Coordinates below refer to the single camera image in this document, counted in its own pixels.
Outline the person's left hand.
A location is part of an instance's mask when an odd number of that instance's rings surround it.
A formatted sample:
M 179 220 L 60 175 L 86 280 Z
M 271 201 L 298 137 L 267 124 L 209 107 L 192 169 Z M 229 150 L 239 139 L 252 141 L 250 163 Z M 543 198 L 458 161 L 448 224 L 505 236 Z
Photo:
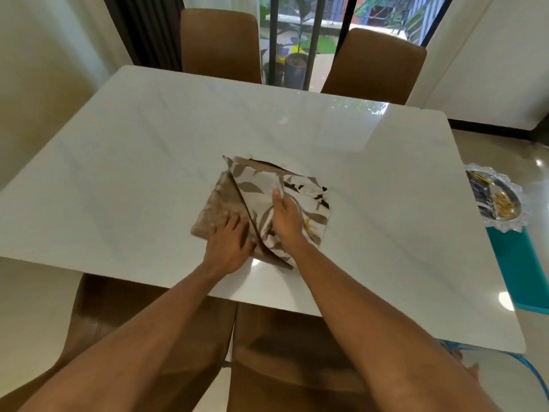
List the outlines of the person's left hand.
M 241 235 L 229 232 L 229 218 L 236 212 L 225 212 L 214 223 L 217 226 L 213 244 L 206 244 L 201 267 L 217 278 L 223 278 L 240 269 L 249 257 L 245 257 L 245 242 L 256 240 L 249 236 L 249 222 L 240 216 Z

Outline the person's right hand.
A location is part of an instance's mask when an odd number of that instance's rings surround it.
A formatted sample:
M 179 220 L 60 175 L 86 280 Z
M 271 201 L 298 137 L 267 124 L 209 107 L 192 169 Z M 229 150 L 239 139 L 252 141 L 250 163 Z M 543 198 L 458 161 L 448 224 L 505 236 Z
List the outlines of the person's right hand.
M 303 234 L 304 221 L 292 197 L 289 194 L 282 194 L 282 196 L 285 212 L 275 213 L 273 210 L 272 226 L 282 247 L 293 256 L 296 250 L 307 244 Z

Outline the brown leaf-print cloth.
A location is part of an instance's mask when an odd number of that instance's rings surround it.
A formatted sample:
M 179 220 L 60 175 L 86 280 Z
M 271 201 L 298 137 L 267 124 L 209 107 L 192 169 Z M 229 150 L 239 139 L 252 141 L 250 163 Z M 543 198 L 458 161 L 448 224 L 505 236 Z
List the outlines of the brown leaf-print cloth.
M 272 227 L 272 191 L 277 189 L 295 201 L 303 217 L 303 235 L 319 248 L 331 214 L 328 188 L 315 177 L 298 175 L 271 163 L 223 158 L 228 168 L 218 178 L 191 234 L 208 239 L 210 225 L 222 213 L 237 213 L 249 224 L 248 238 L 257 242 L 254 258 L 280 268 L 297 268 Z

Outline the person's left forearm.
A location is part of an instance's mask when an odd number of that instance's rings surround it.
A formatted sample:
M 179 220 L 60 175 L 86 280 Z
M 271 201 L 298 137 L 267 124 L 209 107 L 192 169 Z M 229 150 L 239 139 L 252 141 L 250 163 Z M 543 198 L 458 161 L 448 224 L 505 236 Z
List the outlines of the person's left forearm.
M 189 276 L 60 370 L 18 412 L 131 412 L 191 316 L 236 268 L 202 262 Z

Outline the person's right forearm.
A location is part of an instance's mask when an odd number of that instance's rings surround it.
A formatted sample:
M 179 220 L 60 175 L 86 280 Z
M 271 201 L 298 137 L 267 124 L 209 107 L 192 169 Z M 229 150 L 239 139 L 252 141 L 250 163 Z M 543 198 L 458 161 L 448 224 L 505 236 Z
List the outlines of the person's right forearm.
M 305 238 L 283 245 L 381 412 L 501 412 L 465 368 L 409 317 Z

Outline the brown upholstered dining chair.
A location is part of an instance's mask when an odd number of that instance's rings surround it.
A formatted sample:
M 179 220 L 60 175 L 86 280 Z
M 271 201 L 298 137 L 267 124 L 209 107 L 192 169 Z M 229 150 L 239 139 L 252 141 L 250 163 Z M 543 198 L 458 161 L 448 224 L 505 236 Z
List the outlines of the brown upholstered dining chair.
M 239 303 L 226 412 L 379 412 L 323 318 Z
M 17 410 L 80 353 L 117 330 L 167 288 L 85 275 L 73 306 L 64 349 L 46 372 L 0 398 L 0 412 Z M 134 412 L 192 412 L 229 351 L 237 302 L 207 296 Z
M 183 9 L 182 72 L 262 84 L 257 19 L 250 13 Z
M 393 35 L 353 28 L 334 57 L 321 93 L 405 105 L 427 53 Z

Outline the black plant pot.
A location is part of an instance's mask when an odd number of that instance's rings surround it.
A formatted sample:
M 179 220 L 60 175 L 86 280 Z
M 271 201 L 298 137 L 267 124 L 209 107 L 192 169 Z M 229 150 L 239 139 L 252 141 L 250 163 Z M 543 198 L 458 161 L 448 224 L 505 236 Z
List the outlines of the black plant pot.
M 284 64 L 276 61 L 273 65 L 273 77 L 271 78 L 270 62 L 266 62 L 262 66 L 264 73 L 264 83 L 270 86 L 281 87 L 283 84 Z

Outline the grey plant pot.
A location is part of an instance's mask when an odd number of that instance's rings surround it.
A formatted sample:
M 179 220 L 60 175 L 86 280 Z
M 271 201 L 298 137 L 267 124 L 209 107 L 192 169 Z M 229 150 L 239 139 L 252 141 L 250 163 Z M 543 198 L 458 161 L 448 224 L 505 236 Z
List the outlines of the grey plant pot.
M 283 87 L 302 90 L 304 88 L 308 55 L 292 53 L 285 59 Z

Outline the green leafy plant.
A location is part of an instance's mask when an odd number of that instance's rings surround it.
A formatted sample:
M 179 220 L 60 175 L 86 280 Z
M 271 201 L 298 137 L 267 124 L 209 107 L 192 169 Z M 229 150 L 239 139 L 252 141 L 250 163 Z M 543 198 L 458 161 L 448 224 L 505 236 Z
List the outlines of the green leafy plant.
M 283 63 L 291 53 L 305 53 L 312 35 L 318 0 L 277 0 L 275 31 L 271 30 L 272 0 L 259 0 L 260 58 L 268 62 L 276 44 L 276 60 Z

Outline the dark brown curtain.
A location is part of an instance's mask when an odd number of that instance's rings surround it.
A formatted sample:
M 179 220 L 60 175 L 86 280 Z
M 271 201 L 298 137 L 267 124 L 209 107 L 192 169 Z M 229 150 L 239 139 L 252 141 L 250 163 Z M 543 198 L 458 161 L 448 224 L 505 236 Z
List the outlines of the dark brown curtain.
M 182 71 L 183 0 L 104 0 L 136 66 Z

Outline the silver metal plate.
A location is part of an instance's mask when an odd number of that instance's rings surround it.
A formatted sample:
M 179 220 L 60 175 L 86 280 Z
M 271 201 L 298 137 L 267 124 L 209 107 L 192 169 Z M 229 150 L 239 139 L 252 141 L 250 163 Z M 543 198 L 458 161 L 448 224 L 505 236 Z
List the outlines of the silver metal plate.
M 481 171 L 467 170 L 480 214 L 493 221 L 512 221 L 522 212 L 517 194 L 502 180 Z

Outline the scalloped clear glass tray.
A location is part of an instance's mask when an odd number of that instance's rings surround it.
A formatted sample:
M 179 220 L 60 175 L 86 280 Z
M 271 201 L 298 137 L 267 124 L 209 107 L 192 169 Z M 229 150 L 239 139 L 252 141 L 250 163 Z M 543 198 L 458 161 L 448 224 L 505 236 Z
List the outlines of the scalloped clear glass tray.
M 530 218 L 531 218 L 531 211 L 530 211 L 531 206 L 527 201 L 525 193 L 523 192 L 523 189 L 521 186 L 512 182 L 507 175 L 503 173 L 498 173 L 492 167 L 489 167 L 489 166 L 468 164 L 468 165 L 465 165 L 464 168 L 466 172 L 467 170 L 481 171 L 481 172 L 489 173 L 494 177 L 496 177 L 497 179 L 502 180 L 507 186 L 509 186 L 512 189 L 512 191 L 514 191 L 517 194 L 519 202 L 521 203 L 522 212 L 520 213 L 518 218 L 512 221 L 493 221 L 493 220 L 488 220 L 482 217 L 484 219 L 484 224 L 486 227 L 496 228 L 498 231 L 502 233 L 506 233 L 509 231 L 521 232 L 525 227 L 529 225 Z

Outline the teal stool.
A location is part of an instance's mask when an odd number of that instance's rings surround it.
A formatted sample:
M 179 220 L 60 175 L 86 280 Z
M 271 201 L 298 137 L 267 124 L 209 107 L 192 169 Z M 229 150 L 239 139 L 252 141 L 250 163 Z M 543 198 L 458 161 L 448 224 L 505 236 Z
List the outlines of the teal stool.
M 514 307 L 549 316 L 549 282 L 527 229 L 486 231 Z

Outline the black window frame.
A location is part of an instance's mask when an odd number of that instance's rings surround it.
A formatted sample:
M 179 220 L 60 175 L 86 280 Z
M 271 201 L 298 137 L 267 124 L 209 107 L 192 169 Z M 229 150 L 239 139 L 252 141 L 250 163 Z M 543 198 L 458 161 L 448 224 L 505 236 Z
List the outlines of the black window frame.
M 308 42 L 304 90 L 319 92 L 349 30 L 368 29 L 426 47 L 453 0 L 318 0 Z M 271 30 L 278 4 L 272 0 Z M 276 44 L 268 56 L 271 78 Z

